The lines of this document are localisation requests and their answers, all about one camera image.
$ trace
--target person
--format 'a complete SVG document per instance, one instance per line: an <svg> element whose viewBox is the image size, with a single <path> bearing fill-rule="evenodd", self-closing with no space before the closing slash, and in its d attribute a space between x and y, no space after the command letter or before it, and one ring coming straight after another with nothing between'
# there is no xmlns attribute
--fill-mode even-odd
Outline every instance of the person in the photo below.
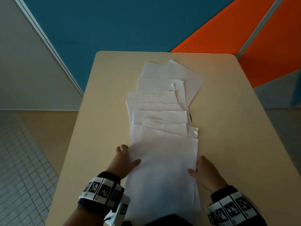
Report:
<svg viewBox="0 0 301 226"><path fill-rule="evenodd" d="M129 148L127 145L122 144L116 148L116 155L109 164L106 171L102 172L98 177L106 177L110 180L116 181L120 184L120 180L124 179L135 167L141 163L141 160L130 161ZM206 190L211 193L212 202L218 202L224 197L237 192L233 186L229 186L225 179L220 175L216 167L205 156L200 156L197 159L196 170L187 169L187 172L196 179ZM109 209L100 203L94 201L80 199L78 208L63 224L63 226L102 226L104 217L109 213ZM155 220L147 226L162 225L162 224L178 224L178 225L191 225L186 220L176 216L166 216ZM129 222L124 222L122 225L131 225ZM240 223L241 226L246 225L266 225L265 220L258 213L244 222Z"/></svg>

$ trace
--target table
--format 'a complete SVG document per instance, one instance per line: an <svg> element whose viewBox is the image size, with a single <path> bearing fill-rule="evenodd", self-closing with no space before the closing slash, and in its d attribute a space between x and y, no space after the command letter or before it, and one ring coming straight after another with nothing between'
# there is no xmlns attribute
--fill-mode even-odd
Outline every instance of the table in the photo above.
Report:
<svg viewBox="0 0 301 226"><path fill-rule="evenodd" d="M207 77L189 106L199 154L250 197L268 225L298 225L301 178L235 56L122 51L96 54L46 225L62 225L115 148L129 144L126 97L136 90L144 62L170 59ZM204 209L210 196L202 187L199 194ZM209 225L205 213L203 225Z"/></svg>

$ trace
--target orange wall panel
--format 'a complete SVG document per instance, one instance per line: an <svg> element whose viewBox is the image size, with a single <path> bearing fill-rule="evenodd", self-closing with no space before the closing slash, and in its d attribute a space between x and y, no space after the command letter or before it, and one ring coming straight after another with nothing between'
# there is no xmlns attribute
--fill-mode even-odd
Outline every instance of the orange wall panel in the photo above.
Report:
<svg viewBox="0 0 301 226"><path fill-rule="evenodd" d="M283 0L239 58L252 87L301 67L301 0Z"/></svg>
<svg viewBox="0 0 301 226"><path fill-rule="evenodd" d="M235 0L172 52L236 55L275 0Z"/></svg>

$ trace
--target person's left arm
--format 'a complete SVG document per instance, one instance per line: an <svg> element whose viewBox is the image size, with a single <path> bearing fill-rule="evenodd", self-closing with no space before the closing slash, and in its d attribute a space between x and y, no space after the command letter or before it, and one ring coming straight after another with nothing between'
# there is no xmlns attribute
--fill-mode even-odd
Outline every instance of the person's left arm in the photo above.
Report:
<svg viewBox="0 0 301 226"><path fill-rule="evenodd" d="M107 178L120 184L135 167L141 163L141 159L130 161L129 148L122 144L116 148L116 155L106 171L100 173L98 177ZM108 206L95 201L80 199L77 210L69 217L63 226L102 226L104 217L110 212Z"/></svg>

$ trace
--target grid floor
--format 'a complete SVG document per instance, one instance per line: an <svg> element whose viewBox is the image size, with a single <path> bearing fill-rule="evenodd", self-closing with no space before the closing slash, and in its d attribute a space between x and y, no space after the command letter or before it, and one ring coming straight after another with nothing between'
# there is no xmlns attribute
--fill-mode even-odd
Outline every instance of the grid floor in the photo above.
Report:
<svg viewBox="0 0 301 226"><path fill-rule="evenodd" d="M58 176L15 112L0 111L0 226L40 226Z"/></svg>

